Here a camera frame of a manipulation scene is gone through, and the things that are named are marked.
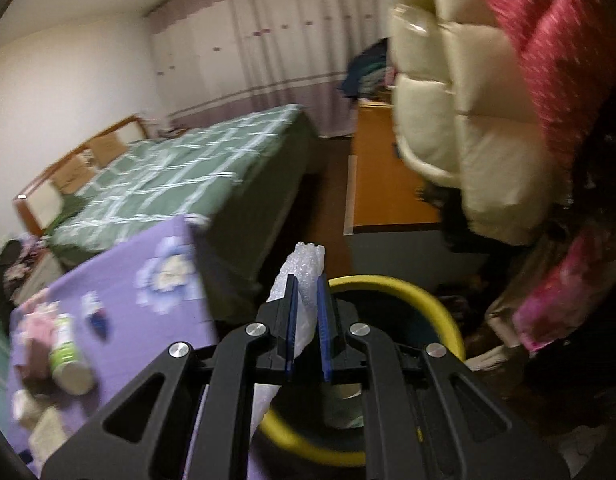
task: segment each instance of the metal screw cap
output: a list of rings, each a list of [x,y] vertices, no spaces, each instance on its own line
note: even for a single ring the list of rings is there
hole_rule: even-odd
[[[246,334],[251,335],[253,337],[258,335],[263,335],[266,333],[266,326],[263,323],[250,323],[246,327]]]
[[[446,347],[443,346],[441,343],[430,343],[428,346],[426,346],[426,353],[430,357],[443,357],[444,355],[446,355],[446,352]]]
[[[173,343],[168,348],[168,353],[173,357],[184,357],[188,352],[190,352],[190,347],[183,342]]]
[[[353,323],[350,326],[350,333],[353,335],[368,335],[370,327],[366,323]]]

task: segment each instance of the bed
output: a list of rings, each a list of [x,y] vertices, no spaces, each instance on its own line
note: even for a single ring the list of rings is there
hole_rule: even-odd
[[[125,152],[73,193],[54,176],[92,139]],[[307,171],[316,132],[299,105],[256,112],[175,139],[148,139],[131,116],[91,137],[14,199],[24,225],[72,268],[160,221],[184,215],[235,275],[254,283]],[[69,203],[81,206],[66,214]]]

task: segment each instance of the flower pattern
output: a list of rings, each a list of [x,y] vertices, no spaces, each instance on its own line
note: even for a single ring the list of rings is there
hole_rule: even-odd
[[[137,304],[168,314],[184,300],[203,297],[191,245],[181,237],[169,236],[157,245],[155,253],[137,272]]]

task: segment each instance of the wooden cabinet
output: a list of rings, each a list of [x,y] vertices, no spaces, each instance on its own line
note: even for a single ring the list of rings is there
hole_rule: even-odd
[[[445,247],[437,210],[419,199],[423,179],[398,156],[391,112],[358,110],[344,235],[355,274],[393,276],[433,290],[476,272],[485,257]]]

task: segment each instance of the purple tablecloth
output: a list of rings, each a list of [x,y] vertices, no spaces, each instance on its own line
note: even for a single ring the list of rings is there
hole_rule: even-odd
[[[59,389],[54,401],[59,407],[66,429],[73,433],[108,402],[125,384],[175,341],[187,341],[195,348],[217,342],[203,287],[194,269],[193,237],[183,218],[173,218],[138,234],[131,240],[96,256],[68,272],[48,290],[50,301],[59,301],[61,312],[73,314],[75,339],[92,365],[98,386],[85,396],[71,397]],[[186,283],[173,287],[165,276],[163,295],[146,292],[155,273],[172,255],[178,257],[181,273],[187,263],[193,266]],[[186,264],[182,267],[182,258]],[[179,291],[179,297],[171,294]],[[104,306],[109,334],[101,340],[84,321],[82,303],[86,294]],[[22,362],[23,348],[17,343],[17,326],[21,309],[12,314],[10,330],[13,348],[8,374],[8,399],[19,390],[21,381],[14,365]],[[11,422],[8,440],[15,452],[28,448],[29,433]],[[258,478],[257,465],[250,460],[250,478]]]

